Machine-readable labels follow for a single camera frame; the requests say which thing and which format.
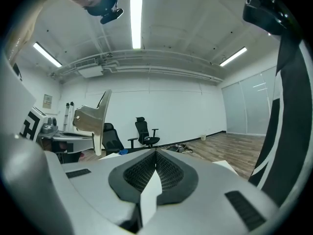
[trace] ceiling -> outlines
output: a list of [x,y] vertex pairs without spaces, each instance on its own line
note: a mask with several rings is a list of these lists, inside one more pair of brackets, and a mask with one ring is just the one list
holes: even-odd
[[[106,25],[70,0],[48,0],[17,63],[39,67],[61,82],[80,76],[75,62],[92,56],[104,67],[104,75],[121,70],[169,71],[219,83],[229,72],[229,66],[219,66],[224,56],[229,57],[243,46],[249,49],[261,37],[267,37],[266,32],[243,21],[244,3],[143,0],[142,49],[133,50],[130,0],[118,0],[124,14]],[[61,68],[33,48],[37,41],[63,65]]]

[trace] wooden floor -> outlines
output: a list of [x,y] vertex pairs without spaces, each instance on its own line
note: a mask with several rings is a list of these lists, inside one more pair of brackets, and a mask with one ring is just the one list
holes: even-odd
[[[226,160],[238,173],[248,179],[254,169],[263,146],[264,137],[220,133],[206,138],[206,141],[192,141],[186,145],[193,149],[187,156],[216,162]],[[79,161],[94,161],[105,157],[105,151],[100,157],[94,151],[84,151],[85,156]]]
[[106,156],[106,152],[102,151],[101,156],[97,156],[93,150],[83,151],[84,157],[80,158],[78,162],[95,161]]

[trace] mesh chair back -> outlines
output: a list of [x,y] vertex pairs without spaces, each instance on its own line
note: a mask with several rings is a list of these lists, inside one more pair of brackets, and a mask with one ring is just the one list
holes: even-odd
[[135,123],[137,131],[139,133],[139,143],[143,144],[145,137],[149,137],[148,124],[143,117],[137,117],[137,122]]
[[124,146],[118,138],[117,132],[111,123],[104,124],[102,144],[106,149],[124,150]]

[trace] frosted glass wall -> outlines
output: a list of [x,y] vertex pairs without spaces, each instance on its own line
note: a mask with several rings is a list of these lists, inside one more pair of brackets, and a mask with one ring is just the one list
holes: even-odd
[[240,84],[233,84],[223,89],[226,111],[227,131],[246,133],[246,110]]
[[227,132],[265,135],[274,94],[276,67],[222,89]]

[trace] ceiling pipe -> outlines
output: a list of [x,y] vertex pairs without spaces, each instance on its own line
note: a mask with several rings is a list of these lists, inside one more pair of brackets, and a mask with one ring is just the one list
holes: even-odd
[[147,73],[162,73],[162,74],[169,74],[169,75],[179,75],[179,76],[185,76],[185,77],[192,77],[192,78],[198,78],[198,79],[204,79],[204,80],[209,80],[209,81],[214,81],[214,82],[222,82],[223,80],[198,73],[198,72],[189,72],[189,71],[184,71],[180,69],[175,69],[175,68],[168,68],[168,67],[157,67],[157,66],[130,66],[130,67],[108,67],[104,66],[104,70],[109,70],[111,73],[121,73],[121,72],[147,72]]
[[115,65],[115,67],[119,66],[119,62],[117,60],[109,61],[104,63],[104,67]]
[[97,56],[106,55],[106,54],[109,54],[109,53],[114,54],[114,53],[123,53],[123,52],[134,52],[134,53],[140,53],[140,52],[160,52],[160,53],[165,53],[165,54],[175,54],[175,55],[189,57],[189,58],[191,58],[193,60],[200,60],[200,61],[206,62],[208,65],[211,65],[211,62],[206,60],[206,59],[203,59],[203,58],[200,58],[200,57],[197,57],[197,56],[184,54],[184,53],[174,52],[174,51],[158,50],[158,49],[138,49],[138,50],[126,49],[126,50],[116,50],[116,51],[111,51],[111,52],[103,52],[103,53],[98,53],[98,54],[91,55],[91,56],[88,56],[88,57],[84,57],[84,58],[81,58],[81,59],[76,60],[74,62],[71,62],[69,64],[63,65],[62,67],[60,67],[60,69],[68,67],[70,65],[73,65],[75,63],[81,62],[81,61],[86,60],[86,59],[97,57]]
[[[175,57],[161,57],[161,56],[146,56],[146,55],[141,55],[141,56],[131,56],[131,57],[116,57],[115,60],[147,60],[147,59],[170,59],[170,60],[176,60],[176,61],[179,61],[179,62],[187,62],[187,63],[190,63],[189,60],[186,60],[186,59],[179,59],[179,58],[175,58]],[[195,65],[198,65],[198,66],[202,66],[202,67],[205,67],[206,69],[211,69],[213,71],[217,71],[217,69],[211,65],[208,65],[208,64],[200,64],[200,63],[195,63]]]
[[207,77],[207,78],[214,78],[215,80],[222,82],[223,80],[214,76],[210,76],[207,74],[195,72],[195,71],[190,71],[190,70],[182,70],[182,69],[177,69],[177,68],[171,68],[171,67],[162,67],[162,66],[122,66],[122,67],[117,67],[117,70],[125,70],[125,69],[156,69],[156,70],[166,70],[166,71],[178,71],[178,72],[183,72],[186,74],[193,74],[193,75],[198,75],[201,77]]

